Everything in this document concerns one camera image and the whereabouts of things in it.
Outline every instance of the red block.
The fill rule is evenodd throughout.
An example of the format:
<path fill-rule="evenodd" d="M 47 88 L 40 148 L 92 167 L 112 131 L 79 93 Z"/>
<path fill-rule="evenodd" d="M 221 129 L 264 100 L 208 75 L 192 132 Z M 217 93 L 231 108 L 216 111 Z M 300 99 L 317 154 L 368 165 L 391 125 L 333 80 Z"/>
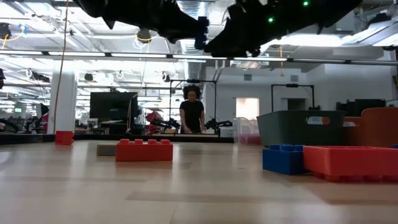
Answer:
<path fill-rule="evenodd" d="M 396 182 L 398 150 L 360 146 L 304 146 L 304 166 L 332 182 Z"/>
<path fill-rule="evenodd" d="M 150 139 L 144 144 L 141 139 L 121 139 L 116 145 L 116 162 L 136 161 L 173 161 L 173 145 L 169 140 Z"/>
<path fill-rule="evenodd" d="M 73 131 L 56 131 L 55 144 L 70 146 L 73 143 L 74 135 Z"/>

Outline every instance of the ceiling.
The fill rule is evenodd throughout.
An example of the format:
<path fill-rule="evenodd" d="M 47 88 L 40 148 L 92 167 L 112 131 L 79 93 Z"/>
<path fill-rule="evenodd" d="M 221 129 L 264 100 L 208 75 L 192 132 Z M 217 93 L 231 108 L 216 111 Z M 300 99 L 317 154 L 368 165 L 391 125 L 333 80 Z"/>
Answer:
<path fill-rule="evenodd" d="M 372 10 L 390 5 L 392 1 L 365 0 L 364 4 Z M 232 0 L 217 1 L 179 1 L 180 8 L 184 4 L 195 4 L 198 11 L 191 16 L 208 16 L 210 20 L 209 39 L 212 39 L 223 29 L 223 24 L 228 16 L 226 8 L 233 4 Z M 137 27 L 117 22 L 113 30 L 101 18 L 92 18 L 83 12 L 79 7 L 68 8 L 68 28 L 66 38 L 66 51 L 69 52 L 135 52 L 152 54 L 202 54 L 192 50 L 193 40 L 178 41 L 175 45 L 169 43 L 155 32 L 151 32 L 152 40 L 149 44 L 142 44 L 137 40 Z M 1 1 L 0 0 L 0 22 L 10 23 L 12 41 L 4 44 L 5 50 L 37 50 L 37 51 L 62 51 L 65 26 L 66 7 L 63 1 Z M 326 30 L 326 34 L 334 34 L 336 27 Z M 300 33 L 313 33 L 313 28 L 308 27 Z M 382 55 L 381 48 L 375 47 L 314 47 L 298 46 L 276 42 L 263 46 L 262 53 L 273 57 L 306 57 L 306 58 L 356 58 L 356 59 L 377 59 Z M 43 87 L 8 87 L 0 92 L 0 97 L 21 98 L 50 98 L 51 89 L 49 83 L 33 80 L 29 72 L 39 72 L 51 78 L 54 61 L 43 58 L 12 58 L 0 57 L 0 67 L 6 74 L 8 84 L 39 84 Z M 124 88 L 126 91 L 138 91 L 145 86 L 151 86 L 151 90 L 141 90 L 140 95 L 168 96 L 168 90 L 155 90 L 154 88 L 167 88 L 169 83 L 162 80 L 162 74 L 168 74 L 174 79 L 186 79 L 192 75 L 192 62 L 176 60 L 166 62 L 161 60 L 136 60 L 136 61 L 109 61 L 109 60 L 74 60 L 74 65 L 80 70 L 79 85 L 106 86 L 113 85 Z M 214 67 L 214 62 L 204 63 L 203 67 Z M 291 69 L 290 72 L 298 75 L 306 73 L 316 67 L 317 64 L 307 63 L 284 63 L 270 62 L 265 67 L 267 70 L 250 70 L 256 77 L 257 74 L 268 73 L 267 76 L 278 77 L 280 68 Z M 228 83 L 229 75 L 240 76 L 247 73 L 238 67 L 229 67 L 223 70 L 219 82 Z M 85 74 L 92 73 L 97 81 L 85 81 Z M 80 88 L 78 96 L 89 95 L 91 91 L 109 91 L 107 88 Z M 175 98 L 181 97 L 182 92 L 177 90 Z M 89 102 L 80 100 L 78 105 L 84 107 Z M 147 103 L 148 107 L 161 106 L 161 103 Z"/>

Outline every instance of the wooden floor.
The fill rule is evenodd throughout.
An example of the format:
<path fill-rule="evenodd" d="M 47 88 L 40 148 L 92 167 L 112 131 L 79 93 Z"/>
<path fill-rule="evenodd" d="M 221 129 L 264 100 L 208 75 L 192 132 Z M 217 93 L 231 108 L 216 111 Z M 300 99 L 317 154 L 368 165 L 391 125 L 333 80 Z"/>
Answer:
<path fill-rule="evenodd" d="M 115 164 L 95 141 L 0 146 L 0 223 L 398 223 L 398 185 L 266 172 L 258 147 L 174 149 L 173 163 Z"/>

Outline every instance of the gray block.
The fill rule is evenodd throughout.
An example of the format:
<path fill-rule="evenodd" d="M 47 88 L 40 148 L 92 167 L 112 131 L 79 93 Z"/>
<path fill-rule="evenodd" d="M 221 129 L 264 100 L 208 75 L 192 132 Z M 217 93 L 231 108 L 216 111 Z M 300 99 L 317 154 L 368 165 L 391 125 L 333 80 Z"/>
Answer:
<path fill-rule="evenodd" d="M 115 144 L 99 144 L 97 145 L 97 156 L 115 156 Z"/>

